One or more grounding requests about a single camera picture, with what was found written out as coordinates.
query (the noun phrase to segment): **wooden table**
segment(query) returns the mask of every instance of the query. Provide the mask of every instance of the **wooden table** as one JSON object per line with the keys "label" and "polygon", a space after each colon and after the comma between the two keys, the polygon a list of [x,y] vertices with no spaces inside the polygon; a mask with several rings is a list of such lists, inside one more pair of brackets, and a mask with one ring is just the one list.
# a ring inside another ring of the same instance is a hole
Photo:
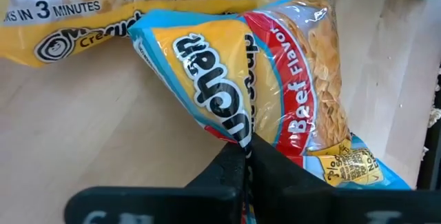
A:
{"label": "wooden table", "polygon": [[[416,184],[441,57],[440,0],[338,0],[351,129]],[[92,185],[184,186],[223,147],[128,39],[35,70],[0,61],[0,223],[61,223]]]}

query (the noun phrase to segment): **ramen noodle bag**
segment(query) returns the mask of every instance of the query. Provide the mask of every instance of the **ramen noodle bag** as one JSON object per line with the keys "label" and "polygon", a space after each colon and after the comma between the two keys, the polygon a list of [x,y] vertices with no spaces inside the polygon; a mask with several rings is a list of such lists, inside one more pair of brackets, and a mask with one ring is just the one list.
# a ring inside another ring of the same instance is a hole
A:
{"label": "ramen noodle bag", "polygon": [[242,12],[257,0],[0,0],[0,57],[39,67],[127,29],[154,8]]}
{"label": "ramen noodle bag", "polygon": [[349,132],[332,0],[242,14],[153,10],[134,48],[199,124],[249,153],[253,132],[336,187],[408,188]]}

